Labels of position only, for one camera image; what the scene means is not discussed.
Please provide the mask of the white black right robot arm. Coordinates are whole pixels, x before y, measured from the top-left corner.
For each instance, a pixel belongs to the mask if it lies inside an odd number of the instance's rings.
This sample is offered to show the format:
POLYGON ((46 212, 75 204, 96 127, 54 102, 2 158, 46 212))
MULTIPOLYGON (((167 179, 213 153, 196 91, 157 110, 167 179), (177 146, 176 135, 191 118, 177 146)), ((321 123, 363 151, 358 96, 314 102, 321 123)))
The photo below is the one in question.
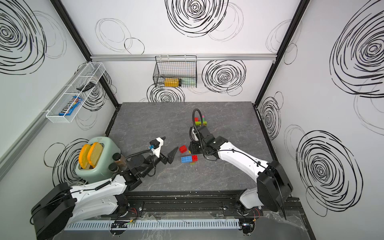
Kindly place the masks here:
POLYGON ((197 124, 196 113, 199 115, 198 120, 203 120, 201 111, 194 109, 193 126, 189 130, 189 151, 211 162, 222 160, 232 164, 256 183, 255 188, 247 189, 239 196, 244 209, 265 206, 273 212, 282 211, 286 217, 285 201, 294 188, 283 166, 278 161, 268 162, 254 157, 222 136, 214 137, 206 125, 197 124))

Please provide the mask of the lime green long lego brick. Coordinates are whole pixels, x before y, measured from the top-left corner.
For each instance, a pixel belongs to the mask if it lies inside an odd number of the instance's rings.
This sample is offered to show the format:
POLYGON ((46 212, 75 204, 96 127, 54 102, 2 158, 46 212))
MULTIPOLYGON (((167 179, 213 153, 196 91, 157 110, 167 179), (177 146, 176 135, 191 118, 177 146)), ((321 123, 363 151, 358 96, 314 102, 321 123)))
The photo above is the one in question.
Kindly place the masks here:
POLYGON ((207 122, 195 122, 196 126, 206 126, 207 122))

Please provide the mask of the blue lego brick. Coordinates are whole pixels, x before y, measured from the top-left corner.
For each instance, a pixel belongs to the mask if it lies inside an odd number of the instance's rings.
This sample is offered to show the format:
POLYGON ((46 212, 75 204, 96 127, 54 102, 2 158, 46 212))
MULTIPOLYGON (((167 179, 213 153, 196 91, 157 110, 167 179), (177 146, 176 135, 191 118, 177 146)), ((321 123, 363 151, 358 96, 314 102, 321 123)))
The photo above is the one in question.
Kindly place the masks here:
POLYGON ((193 157, 192 156, 183 156, 183 157, 181 157, 181 162, 182 163, 192 163, 193 157))

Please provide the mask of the small red lego brick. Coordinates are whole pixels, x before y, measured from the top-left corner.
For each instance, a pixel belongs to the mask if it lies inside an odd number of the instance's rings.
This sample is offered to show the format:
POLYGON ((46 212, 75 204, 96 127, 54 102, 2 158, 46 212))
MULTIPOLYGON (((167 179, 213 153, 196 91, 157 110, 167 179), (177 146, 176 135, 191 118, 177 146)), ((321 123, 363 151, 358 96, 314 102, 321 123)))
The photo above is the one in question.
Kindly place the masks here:
POLYGON ((187 147, 186 147, 185 145, 183 145, 183 146, 181 146, 181 147, 179 148, 179 151, 180 151, 181 154, 186 153, 187 150, 188 150, 188 149, 187 149, 187 147))

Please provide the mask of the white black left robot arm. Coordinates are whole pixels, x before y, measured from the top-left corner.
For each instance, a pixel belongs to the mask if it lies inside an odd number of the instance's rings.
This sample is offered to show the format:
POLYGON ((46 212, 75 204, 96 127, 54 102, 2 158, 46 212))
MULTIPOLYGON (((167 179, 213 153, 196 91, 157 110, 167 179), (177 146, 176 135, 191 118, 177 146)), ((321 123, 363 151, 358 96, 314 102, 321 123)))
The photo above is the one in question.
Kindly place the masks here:
POLYGON ((164 155, 160 148, 129 155, 127 168, 106 180, 71 187, 55 186, 31 210, 30 223, 38 240, 50 240, 72 223, 101 215, 110 215, 127 208, 126 194, 142 183, 142 178, 155 171, 158 163, 171 164, 178 148, 164 155))

